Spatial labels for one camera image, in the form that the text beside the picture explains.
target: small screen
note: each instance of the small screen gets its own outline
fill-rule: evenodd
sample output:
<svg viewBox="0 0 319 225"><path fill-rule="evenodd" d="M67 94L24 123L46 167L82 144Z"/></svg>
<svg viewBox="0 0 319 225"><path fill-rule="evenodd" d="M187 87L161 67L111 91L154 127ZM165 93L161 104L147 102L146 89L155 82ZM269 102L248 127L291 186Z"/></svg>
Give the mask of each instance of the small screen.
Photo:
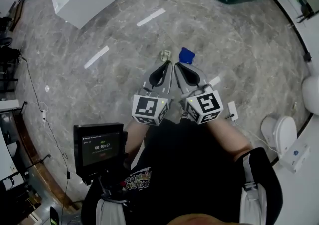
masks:
<svg viewBox="0 0 319 225"><path fill-rule="evenodd" d="M113 158L119 153L119 133L82 137L83 166Z"/></svg>

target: gray marble floor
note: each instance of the gray marble floor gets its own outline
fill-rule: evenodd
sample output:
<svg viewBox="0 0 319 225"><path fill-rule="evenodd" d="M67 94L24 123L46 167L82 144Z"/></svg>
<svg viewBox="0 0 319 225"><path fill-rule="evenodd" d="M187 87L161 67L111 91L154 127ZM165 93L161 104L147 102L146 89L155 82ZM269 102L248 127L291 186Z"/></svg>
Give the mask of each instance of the gray marble floor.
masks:
<svg viewBox="0 0 319 225"><path fill-rule="evenodd" d="M137 27L160 8L166 12ZM224 105L234 100L239 125L259 137L260 123L268 114L290 115L298 129L308 116L301 94L301 82L308 75L303 49L272 0L238 5L216 0L117 0L81 30L57 17L51 0L26 0L13 37L13 47L21 48L29 61L38 97L49 107L47 120L68 155L67 193L73 200L83 199L88 190L75 173L73 125L127 124L133 94L144 71L159 61L162 49L172 51L174 62L182 47L195 52L193 64L208 79L221 78L218 90ZM106 45L110 50L85 69L84 64ZM24 113L29 134L40 155L51 153L45 164L64 188L65 165L37 104L32 104L36 98L25 62L16 76L17 98L30 102ZM178 100L175 78L172 93ZM167 118L178 121L178 117L176 102ZM244 134L255 146L264 146Z"/></svg>

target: white cable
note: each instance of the white cable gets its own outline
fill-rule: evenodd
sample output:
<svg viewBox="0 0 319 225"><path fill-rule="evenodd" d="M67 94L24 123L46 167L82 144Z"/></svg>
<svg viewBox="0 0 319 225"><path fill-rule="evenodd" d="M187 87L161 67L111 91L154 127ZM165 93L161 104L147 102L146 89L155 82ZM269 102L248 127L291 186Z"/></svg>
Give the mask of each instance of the white cable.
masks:
<svg viewBox="0 0 319 225"><path fill-rule="evenodd" d="M260 138L259 138L258 136L256 136L254 133L252 133L252 132L250 132L250 131L248 131L248 130L245 130L243 127L241 127L240 125L238 125L236 121L234 121L234 122L235 122L235 124L236 124L237 126L239 126L243 131L245 131L245 132L247 132L247 133L250 133L250 134L253 135L255 138L257 138L258 140L262 141L265 145L267 145L267 147L268 147L270 150L274 151L274 152L277 153L277 154L280 154L280 153L277 152L276 150L272 149L272 148L268 145L268 143L266 143L266 141L260 139Z"/></svg>
<svg viewBox="0 0 319 225"><path fill-rule="evenodd" d="M49 107L46 105L46 103L45 102L42 102L42 101L39 101L39 102L30 102L31 104L37 104L37 103L43 103L43 104L45 104L45 106L46 106L46 108L47 108L47 110L45 111L46 113L49 111Z"/></svg>

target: person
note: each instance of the person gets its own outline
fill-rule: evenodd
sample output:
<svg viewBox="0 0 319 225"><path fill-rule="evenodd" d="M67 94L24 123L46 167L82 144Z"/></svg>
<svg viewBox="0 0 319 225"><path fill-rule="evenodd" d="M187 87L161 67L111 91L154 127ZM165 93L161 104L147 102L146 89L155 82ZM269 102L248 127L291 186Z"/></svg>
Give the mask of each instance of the person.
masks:
<svg viewBox="0 0 319 225"><path fill-rule="evenodd" d="M160 126L131 121L126 164L130 166L142 142L145 148L125 179L129 202L123 205L126 224L224 225L238 224L243 159L251 154L254 179L267 192L267 225L282 206L277 177L262 148L250 142L224 119L197 125L182 110L179 124L164 119ZM93 182L82 208L82 222L95 218L101 187Z"/></svg>

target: blue cloth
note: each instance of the blue cloth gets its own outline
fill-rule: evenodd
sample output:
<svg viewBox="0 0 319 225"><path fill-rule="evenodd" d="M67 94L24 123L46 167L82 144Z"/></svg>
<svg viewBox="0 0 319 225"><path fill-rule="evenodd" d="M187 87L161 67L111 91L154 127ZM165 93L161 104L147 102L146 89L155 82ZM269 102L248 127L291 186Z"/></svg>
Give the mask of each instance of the blue cloth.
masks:
<svg viewBox="0 0 319 225"><path fill-rule="evenodd" d="M193 63L193 58L195 57L195 53L183 47L181 52L179 53L179 62L191 64Z"/></svg>

